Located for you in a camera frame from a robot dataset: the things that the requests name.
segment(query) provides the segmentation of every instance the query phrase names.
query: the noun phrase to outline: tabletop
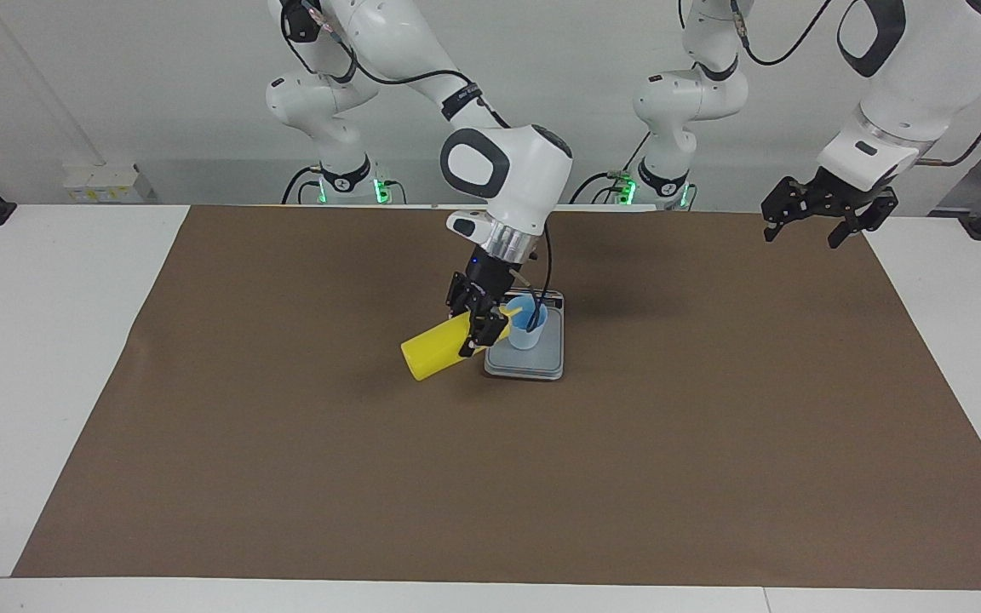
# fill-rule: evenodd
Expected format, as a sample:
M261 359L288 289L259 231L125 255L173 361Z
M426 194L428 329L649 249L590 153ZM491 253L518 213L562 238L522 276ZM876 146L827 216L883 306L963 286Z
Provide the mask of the tabletop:
M981 593L924 591L4 578L186 213L27 206L0 228L0 609L981 610ZM908 218L868 238L981 438L981 243L956 221Z

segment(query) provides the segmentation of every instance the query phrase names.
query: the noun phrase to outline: white wall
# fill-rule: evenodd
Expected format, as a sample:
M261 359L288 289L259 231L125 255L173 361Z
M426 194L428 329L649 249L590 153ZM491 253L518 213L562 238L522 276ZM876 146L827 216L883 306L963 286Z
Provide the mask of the white wall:
M630 102L639 80L690 65L674 0L417 3L503 115L568 140L576 180L626 162L645 131ZM759 54L785 50L818 3L756 4ZM698 125L699 209L757 210L783 175L812 174L815 154L865 89L835 49L838 4L786 65L747 65L753 93L740 116ZM265 86L297 66L265 0L0 0L0 13L101 154L138 163L166 202L277 201L292 171L314 157L307 137L262 102ZM389 89L350 117L413 199L459 201L437 174L448 129L425 100ZM8 198L65 198L60 164L77 151L52 125L0 54L0 191ZM964 150L980 128L981 101L959 117L939 155ZM929 212L969 167L900 178L902 212Z

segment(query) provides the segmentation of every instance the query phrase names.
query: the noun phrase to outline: yellow cup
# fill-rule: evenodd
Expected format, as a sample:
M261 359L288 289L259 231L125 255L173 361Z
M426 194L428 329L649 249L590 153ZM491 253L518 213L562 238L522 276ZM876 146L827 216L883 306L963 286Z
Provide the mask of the yellow cup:
M507 318L520 313L521 310L503 313ZM460 348L464 342L468 341L468 330L471 329L471 313L458 315L449 319L439 326L433 327L400 345L400 351L404 353L404 360L408 362L408 369L416 378L416 381L425 381L429 377L444 371L449 366L459 364L464 361L460 357ZM499 341L509 337L510 326L502 331ZM475 350L479 354L486 347L479 347Z

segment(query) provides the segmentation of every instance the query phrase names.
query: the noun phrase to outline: brown table surface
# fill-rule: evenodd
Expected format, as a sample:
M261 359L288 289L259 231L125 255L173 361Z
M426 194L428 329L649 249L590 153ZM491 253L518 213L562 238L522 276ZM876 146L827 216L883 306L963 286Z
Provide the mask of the brown table surface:
M862 239L557 214L564 380L420 384L444 216L192 209L15 575L981 589L981 443Z

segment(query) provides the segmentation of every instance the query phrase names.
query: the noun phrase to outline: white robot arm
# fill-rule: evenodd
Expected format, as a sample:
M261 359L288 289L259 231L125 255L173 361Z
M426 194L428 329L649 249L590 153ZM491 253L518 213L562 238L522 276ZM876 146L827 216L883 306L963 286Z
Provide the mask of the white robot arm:
M336 159L352 166L364 154L357 133L351 135L351 127L335 114L376 94L366 80L371 85L410 85L432 101L453 128L441 151L441 172L453 189L485 199L487 210L449 217L447 228L474 242L475 249L466 271L453 275L447 303L453 317L472 314L461 356L494 345L508 322L498 313L497 303L513 286L514 273L530 259L561 197L573 164L570 148L538 125L506 125L483 100L479 86L456 69L412 0L270 3L273 12L277 7L291 45L310 46L317 54L305 63L322 80L310 83L330 87L335 96L334 105L320 90L312 96L291 95L296 104L276 106L305 109L285 113L287 120L317 119L297 127L304 125L314 139L324 135L335 143L337 151L342 149ZM343 87L351 92L342 94ZM279 97L275 94L272 100Z
M753 0L739 4L747 14ZM652 134L635 182L648 186L658 204L679 202L688 182L697 143L686 125L736 115L748 101L748 80L738 58L740 39L727 0L691 4L684 50L695 66L653 75L634 97L634 112Z
M815 178L786 177L767 197L767 241L814 215L842 218L832 248L880 228L898 205L888 183L981 95L981 0L857 0L840 25L840 50L872 78L869 93L821 152Z

